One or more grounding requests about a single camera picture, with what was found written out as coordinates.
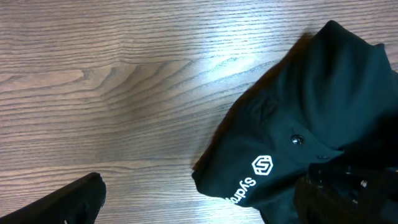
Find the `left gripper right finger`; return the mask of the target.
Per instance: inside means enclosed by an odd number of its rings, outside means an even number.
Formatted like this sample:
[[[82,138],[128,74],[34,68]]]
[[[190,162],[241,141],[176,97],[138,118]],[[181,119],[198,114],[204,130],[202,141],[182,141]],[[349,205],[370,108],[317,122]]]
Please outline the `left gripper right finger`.
[[[295,185],[304,224],[397,224],[397,172],[312,164]]]

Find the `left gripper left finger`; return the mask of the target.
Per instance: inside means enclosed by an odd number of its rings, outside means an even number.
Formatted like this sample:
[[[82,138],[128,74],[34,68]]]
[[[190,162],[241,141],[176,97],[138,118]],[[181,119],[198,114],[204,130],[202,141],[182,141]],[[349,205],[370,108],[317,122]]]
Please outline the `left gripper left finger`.
[[[94,224],[106,200],[106,184],[97,172],[1,217],[1,224]]]

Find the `black t-shirt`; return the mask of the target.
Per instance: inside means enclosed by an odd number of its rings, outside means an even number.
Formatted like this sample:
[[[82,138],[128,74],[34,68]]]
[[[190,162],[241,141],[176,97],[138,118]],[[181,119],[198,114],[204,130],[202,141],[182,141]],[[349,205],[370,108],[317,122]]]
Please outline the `black t-shirt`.
[[[298,223],[312,164],[397,168],[397,73],[383,44],[329,21],[235,102],[192,177],[199,193]]]

